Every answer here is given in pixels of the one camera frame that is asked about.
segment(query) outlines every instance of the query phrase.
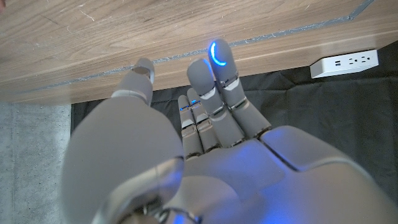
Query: wood grain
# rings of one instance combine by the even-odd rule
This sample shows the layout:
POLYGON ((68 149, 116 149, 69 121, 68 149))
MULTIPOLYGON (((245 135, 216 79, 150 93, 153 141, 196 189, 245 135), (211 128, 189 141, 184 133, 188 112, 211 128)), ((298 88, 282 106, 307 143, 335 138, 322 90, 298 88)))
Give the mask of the wood grain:
POLYGON ((28 90, 132 65, 143 55, 205 49, 217 37, 233 42, 313 24, 348 15, 361 2, 10 1, 0 19, 0 52, 7 52, 0 53, 0 89, 28 90))

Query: fingertip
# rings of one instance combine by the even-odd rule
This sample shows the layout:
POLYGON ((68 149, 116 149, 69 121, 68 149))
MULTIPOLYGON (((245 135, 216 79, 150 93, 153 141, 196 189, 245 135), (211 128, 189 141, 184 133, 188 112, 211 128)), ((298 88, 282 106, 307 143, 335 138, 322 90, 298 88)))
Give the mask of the fingertip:
POLYGON ((191 86, 198 95, 204 95, 215 86, 211 67, 206 59, 193 61, 187 70, 187 75, 191 86))
POLYGON ((196 103, 197 101, 200 101, 198 94, 196 93, 196 91, 193 88, 190 88, 187 91, 187 97, 188 97, 188 100, 190 101, 191 105, 196 103))
POLYGON ((189 106, 189 105, 190 105, 190 104, 189 104, 188 97, 186 97, 186 96, 184 96, 184 95, 181 95, 181 96, 178 98, 178 107, 180 108, 180 110, 186 108, 186 107, 189 106))
POLYGON ((217 81, 223 83, 238 74, 233 54, 227 41, 216 39, 210 45, 208 56, 217 81))

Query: robotic finger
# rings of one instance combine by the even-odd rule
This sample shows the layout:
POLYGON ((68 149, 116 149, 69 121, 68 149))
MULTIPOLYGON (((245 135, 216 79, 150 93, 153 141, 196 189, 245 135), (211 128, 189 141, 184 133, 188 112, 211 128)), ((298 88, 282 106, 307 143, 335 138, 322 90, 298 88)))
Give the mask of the robotic finger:
POLYGON ((200 156, 203 154, 203 148, 188 97, 180 96, 178 107, 180 108, 182 147, 184 148, 185 159, 200 156))
POLYGON ((209 114, 215 133, 223 147, 234 146, 244 139, 241 128, 225 107, 213 81, 210 65, 205 59, 191 63, 187 70, 191 86, 209 114))
POLYGON ((197 124, 197 129, 201 139, 204 152, 210 152, 213 149, 221 147, 217 139, 214 127, 203 107, 200 97, 193 88, 189 89, 187 96, 190 102, 191 110, 197 124))
POLYGON ((215 40, 209 48, 211 68, 224 102, 247 138, 258 137, 271 124, 246 98, 238 76, 231 48, 225 40, 215 40))

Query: floor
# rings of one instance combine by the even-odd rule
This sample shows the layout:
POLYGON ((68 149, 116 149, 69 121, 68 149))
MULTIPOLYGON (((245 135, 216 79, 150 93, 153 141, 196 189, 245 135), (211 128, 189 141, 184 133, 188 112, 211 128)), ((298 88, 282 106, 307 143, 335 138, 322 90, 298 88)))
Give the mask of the floor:
POLYGON ((0 103, 0 223, 61 223, 60 171, 70 105, 0 103))

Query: gray robotic hand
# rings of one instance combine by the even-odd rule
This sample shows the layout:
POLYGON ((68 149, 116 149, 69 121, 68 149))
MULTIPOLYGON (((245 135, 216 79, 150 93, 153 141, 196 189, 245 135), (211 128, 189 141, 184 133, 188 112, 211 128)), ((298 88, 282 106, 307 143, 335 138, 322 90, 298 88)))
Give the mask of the gray robotic hand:
POLYGON ((149 107, 144 58, 82 121, 62 172, 68 223, 396 223, 397 207, 349 157, 297 128, 271 129, 225 41, 208 55, 178 99, 182 144, 149 107))
POLYGON ((227 42, 214 41, 208 57, 189 66, 193 88, 178 99, 186 162, 166 207, 202 223, 397 222, 397 207, 348 156, 297 128, 271 129, 245 97, 227 42))

